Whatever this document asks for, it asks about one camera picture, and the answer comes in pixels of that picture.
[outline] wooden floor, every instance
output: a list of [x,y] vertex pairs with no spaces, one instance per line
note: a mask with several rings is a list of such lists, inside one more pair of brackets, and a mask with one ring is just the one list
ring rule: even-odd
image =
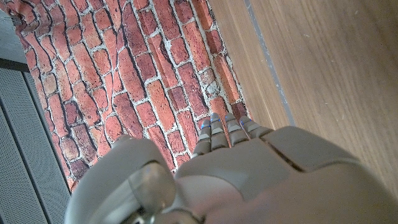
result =
[[210,5],[252,117],[349,150],[398,196],[398,2]]

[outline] robotic hand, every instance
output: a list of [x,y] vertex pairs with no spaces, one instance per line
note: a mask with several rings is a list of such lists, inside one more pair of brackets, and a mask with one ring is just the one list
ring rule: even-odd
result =
[[174,177],[156,145],[121,136],[82,178],[65,223],[395,223],[397,200],[351,154],[295,127],[204,121]]

